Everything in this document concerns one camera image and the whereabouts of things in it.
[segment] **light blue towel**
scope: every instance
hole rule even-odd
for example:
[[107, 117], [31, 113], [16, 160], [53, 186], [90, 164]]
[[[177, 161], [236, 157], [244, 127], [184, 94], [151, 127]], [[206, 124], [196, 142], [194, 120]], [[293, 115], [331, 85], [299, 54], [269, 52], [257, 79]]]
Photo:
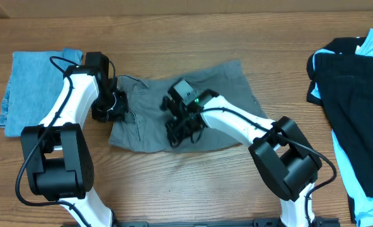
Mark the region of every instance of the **light blue towel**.
[[[334, 52], [326, 49], [318, 50], [313, 56], [313, 69], [316, 70], [315, 66], [315, 55], [318, 53], [335, 54]], [[356, 48], [355, 54], [365, 55], [373, 57], [373, 29], [365, 39], [361, 47]], [[318, 91], [318, 85], [315, 84], [311, 94], [316, 98], [321, 99], [321, 94]], [[359, 181], [355, 176], [352, 164], [349, 161], [346, 152], [340, 146], [335, 133], [332, 130], [332, 141], [335, 150], [336, 161], [340, 169], [340, 175], [342, 176], [343, 184], [346, 188], [348, 195], [355, 201], [355, 219], [357, 226], [373, 226], [373, 198], [367, 197], [363, 188], [360, 186]]]
[[[64, 57], [78, 64], [80, 50], [14, 52], [11, 76], [4, 94], [0, 127], [8, 137], [20, 136], [25, 126], [38, 125], [54, 106], [63, 88], [63, 75], [49, 61], [50, 56]], [[55, 59], [64, 70], [68, 62]]]

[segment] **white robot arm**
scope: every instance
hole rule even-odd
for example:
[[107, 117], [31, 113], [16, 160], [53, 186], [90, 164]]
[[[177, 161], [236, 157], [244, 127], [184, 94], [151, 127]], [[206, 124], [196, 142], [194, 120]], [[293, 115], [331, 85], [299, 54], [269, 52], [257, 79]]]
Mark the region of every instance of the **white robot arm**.
[[[121, 119], [127, 111], [126, 96], [108, 88], [108, 63], [105, 64], [108, 59], [101, 60], [105, 56], [99, 53], [94, 63], [88, 63], [87, 57], [85, 66], [73, 66], [65, 72], [64, 88], [40, 125], [23, 130], [21, 144], [26, 161], [28, 159], [27, 166], [23, 166], [26, 167], [32, 192], [35, 195], [43, 195], [48, 201], [66, 201], [66, 204], [61, 205], [80, 226], [127, 226], [116, 221], [114, 213], [102, 203], [93, 188], [93, 162], [81, 132], [90, 108], [96, 120]], [[168, 93], [171, 98], [164, 99], [164, 106], [174, 116], [174, 119], [166, 124], [171, 144], [179, 144], [185, 137], [203, 127], [229, 134], [250, 147], [250, 153], [264, 182], [280, 198], [282, 214], [278, 223], [288, 227], [307, 227], [309, 222], [313, 223], [311, 201], [307, 207], [307, 220], [305, 200], [307, 193], [314, 187], [316, 172], [321, 168], [319, 158], [299, 148], [291, 148], [291, 152], [286, 152], [280, 159], [274, 152], [283, 144], [277, 140], [275, 134], [302, 139], [300, 143], [310, 146], [299, 129], [294, 127], [296, 125], [291, 124], [290, 119], [275, 122], [257, 117], [231, 105], [214, 91], [194, 91], [183, 80], [174, 84]], [[68, 94], [70, 97], [60, 113], [60, 118], [53, 121]], [[183, 102], [185, 109], [179, 109], [180, 102]], [[51, 123], [53, 127], [49, 129], [48, 135], [40, 137], [42, 132], [48, 130], [44, 125]], [[188, 127], [187, 134], [181, 136], [178, 130], [184, 126]], [[29, 154], [34, 148], [36, 150], [31, 157]], [[63, 149], [63, 158], [45, 159], [45, 153], [58, 149]]]

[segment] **wooden table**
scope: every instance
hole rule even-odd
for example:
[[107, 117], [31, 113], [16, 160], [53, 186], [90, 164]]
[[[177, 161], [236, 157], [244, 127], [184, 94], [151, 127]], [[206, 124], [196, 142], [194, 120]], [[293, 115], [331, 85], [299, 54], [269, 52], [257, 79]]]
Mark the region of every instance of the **wooden table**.
[[[120, 74], [162, 79], [241, 59], [253, 93], [272, 119], [289, 116], [312, 146], [336, 164], [331, 127], [306, 102], [308, 57], [335, 37], [366, 36], [373, 12], [124, 16], [0, 20], [0, 102], [16, 50], [72, 47], [102, 51]], [[133, 153], [108, 145], [112, 124], [89, 116], [84, 135], [95, 189], [121, 221], [220, 221], [277, 217], [279, 199], [262, 182], [242, 146], [211, 153]], [[27, 207], [14, 194], [23, 162], [20, 140], [0, 129], [0, 226], [59, 226], [74, 220], [59, 206]], [[318, 182], [330, 178], [324, 164]], [[23, 195], [33, 201], [26, 176]], [[340, 176], [314, 193], [317, 216], [350, 226]]]

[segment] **black bracket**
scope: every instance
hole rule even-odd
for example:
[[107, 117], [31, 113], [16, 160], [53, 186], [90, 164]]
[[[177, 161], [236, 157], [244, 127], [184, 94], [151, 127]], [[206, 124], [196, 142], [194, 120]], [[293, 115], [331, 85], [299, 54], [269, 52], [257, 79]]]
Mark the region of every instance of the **black bracket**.
[[280, 158], [273, 148], [287, 143], [278, 134], [311, 148], [297, 124], [288, 117], [273, 123], [273, 128], [262, 138], [255, 138], [248, 148], [262, 180], [280, 199], [296, 201], [300, 192], [315, 182], [321, 160], [308, 150], [289, 144], [290, 149]]
[[[253, 227], [285, 227], [280, 218], [256, 218]], [[340, 227], [338, 218], [315, 217], [310, 227]]]
[[[23, 129], [20, 139], [24, 159], [44, 130], [43, 125]], [[45, 153], [53, 152], [54, 146], [62, 146], [64, 157], [46, 159]], [[35, 195], [43, 195], [48, 201], [65, 197], [83, 199], [93, 186], [94, 167], [80, 125], [52, 127], [36, 148], [26, 171]]]
[[99, 94], [91, 105], [91, 116], [99, 122], [124, 120], [129, 109], [126, 93], [117, 88], [118, 78], [108, 78], [109, 62], [101, 52], [87, 52], [83, 66], [69, 66], [64, 74], [86, 73], [96, 78]]
[[117, 223], [114, 227], [149, 227], [149, 223], [145, 221], [135, 221], [127, 223]]
[[212, 90], [203, 92], [194, 90], [187, 81], [180, 79], [169, 88], [168, 95], [163, 97], [160, 108], [163, 111], [169, 110], [172, 114], [172, 119], [166, 123], [167, 139], [170, 145], [177, 147], [186, 138], [190, 138], [194, 143], [193, 133], [202, 131], [206, 127], [200, 115], [195, 114], [219, 94]]

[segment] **gray cloth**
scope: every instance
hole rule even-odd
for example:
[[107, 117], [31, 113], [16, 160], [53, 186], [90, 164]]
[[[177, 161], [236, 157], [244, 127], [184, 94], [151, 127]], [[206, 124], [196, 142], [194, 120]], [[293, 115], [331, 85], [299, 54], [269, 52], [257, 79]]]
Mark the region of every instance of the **gray cloth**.
[[171, 114], [169, 111], [160, 110], [160, 105], [163, 96], [168, 95], [168, 88], [179, 78], [187, 80], [197, 90], [212, 89], [224, 96], [231, 104], [251, 114], [266, 118], [244, 77], [239, 60], [167, 80], [153, 81], [121, 76], [119, 77], [120, 88], [128, 96], [130, 111], [126, 114], [124, 121], [114, 123], [109, 143], [132, 151], [148, 153], [213, 151], [237, 144], [234, 138], [224, 132], [206, 128], [200, 140], [195, 144], [192, 144], [189, 139], [184, 139], [175, 149], [169, 145], [165, 123], [171, 119]]

